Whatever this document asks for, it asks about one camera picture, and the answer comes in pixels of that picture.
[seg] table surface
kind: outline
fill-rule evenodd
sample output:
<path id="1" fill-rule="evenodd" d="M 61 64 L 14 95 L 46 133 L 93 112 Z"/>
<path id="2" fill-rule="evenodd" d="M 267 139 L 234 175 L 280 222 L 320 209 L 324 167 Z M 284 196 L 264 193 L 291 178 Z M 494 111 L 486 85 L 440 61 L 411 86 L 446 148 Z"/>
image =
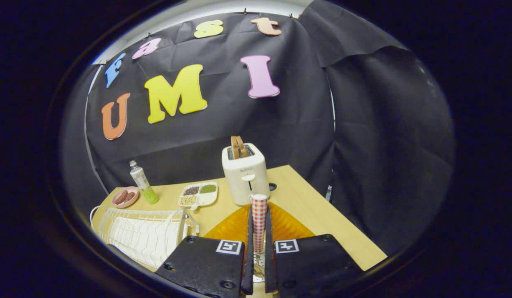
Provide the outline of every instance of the table surface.
<path id="1" fill-rule="evenodd" d="M 381 262 L 387 256 L 367 236 L 321 196 L 307 181 L 290 166 L 279 166 L 267 170 L 270 183 L 277 188 L 271 191 L 270 202 L 280 206 L 294 218 L 304 224 L 315 235 L 332 234 L 343 246 L 347 253 L 363 270 L 368 270 Z M 218 183 L 218 199 L 209 206 L 199 207 L 190 211 L 192 217 L 199 223 L 200 234 L 204 236 L 224 218 L 238 210 L 241 206 L 233 202 L 226 178 L 212 179 Z M 194 183 L 153 186 L 160 198 L 156 204 L 149 204 L 140 196 L 138 200 L 126 209 L 142 211 L 176 210 L 179 196 L 184 187 Z M 114 207 L 111 203 L 113 196 L 122 189 L 115 188 L 101 203 L 102 206 Z M 97 230 L 103 212 L 96 212 L 92 225 Z M 254 284 L 254 294 L 261 293 L 260 284 Z"/>

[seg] small bowl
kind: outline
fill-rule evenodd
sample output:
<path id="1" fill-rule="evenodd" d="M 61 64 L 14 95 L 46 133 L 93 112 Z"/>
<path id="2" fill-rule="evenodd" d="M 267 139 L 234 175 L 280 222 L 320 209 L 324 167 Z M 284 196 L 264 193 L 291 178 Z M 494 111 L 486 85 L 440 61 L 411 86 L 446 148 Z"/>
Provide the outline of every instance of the small bowl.
<path id="1" fill-rule="evenodd" d="M 127 193 L 129 192 L 134 192 L 135 195 L 127 202 L 121 202 L 120 204 L 115 204 L 115 201 L 116 201 L 116 198 L 118 198 L 122 192 L 124 192 L 124 190 L 127 190 Z M 125 208 L 125 207 L 129 207 L 131 205 L 133 205 L 133 203 L 136 201 L 136 199 L 139 198 L 139 189 L 136 187 L 136 186 L 129 186 L 129 187 L 126 187 L 124 189 L 122 189 L 121 191 L 118 191 L 114 197 L 112 197 L 112 204 L 116 207 L 116 208 Z"/>

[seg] letter m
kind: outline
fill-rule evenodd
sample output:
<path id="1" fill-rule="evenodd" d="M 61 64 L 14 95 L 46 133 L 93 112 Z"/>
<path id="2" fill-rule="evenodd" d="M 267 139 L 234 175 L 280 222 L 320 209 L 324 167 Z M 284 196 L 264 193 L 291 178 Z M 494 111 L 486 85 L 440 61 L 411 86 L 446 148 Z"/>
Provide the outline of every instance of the letter m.
<path id="1" fill-rule="evenodd" d="M 175 83 L 171 86 L 166 79 L 158 75 L 152 77 L 144 84 L 150 93 L 149 123 L 157 123 L 164 120 L 166 113 L 161 111 L 160 104 L 165 110 L 174 116 L 181 98 L 179 111 L 183 114 L 201 111 L 208 107 L 208 103 L 201 96 L 199 87 L 199 73 L 203 70 L 201 64 L 193 64 L 180 70 Z"/>

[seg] sausage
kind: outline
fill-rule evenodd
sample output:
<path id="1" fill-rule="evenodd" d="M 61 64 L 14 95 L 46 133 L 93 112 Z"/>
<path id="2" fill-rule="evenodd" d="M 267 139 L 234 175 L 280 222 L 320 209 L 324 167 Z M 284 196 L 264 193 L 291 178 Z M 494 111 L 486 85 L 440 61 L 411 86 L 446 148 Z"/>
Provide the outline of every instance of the sausage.
<path id="1" fill-rule="evenodd" d="M 116 198 L 115 200 L 115 204 L 118 205 L 118 204 L 121 204 L 125 198 L 127 197 L 127 190 L 124 190 L 122 191 L 122 193 L 118 196 L 118 198 Z"/>
<path id="2" fill-rule="evenodd" d="M 135 196 L 135 193 L 134 192 L 130 192 L 129 194 L 127 194 L 127 197 L 125 197 L 124 202 L 127 202 L 127 201 L 131 200 L 134 196 Z"/>

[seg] white toaster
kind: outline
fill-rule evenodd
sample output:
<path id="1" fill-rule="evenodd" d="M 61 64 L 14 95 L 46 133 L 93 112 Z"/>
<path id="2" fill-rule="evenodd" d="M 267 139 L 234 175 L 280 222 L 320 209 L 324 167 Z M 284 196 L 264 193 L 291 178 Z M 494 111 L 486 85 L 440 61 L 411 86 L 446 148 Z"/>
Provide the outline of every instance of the white toaster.
<path id="1" fill-rule="evenodd" d="M 243 144 L 247 157 L 234 158 L 232 146 L 223 149 L 221 161 L 232 199 L 237 205 L 250 204 L 249 196 L 270 196 L 267 167 L 263 154 L 251 143 Z"/>

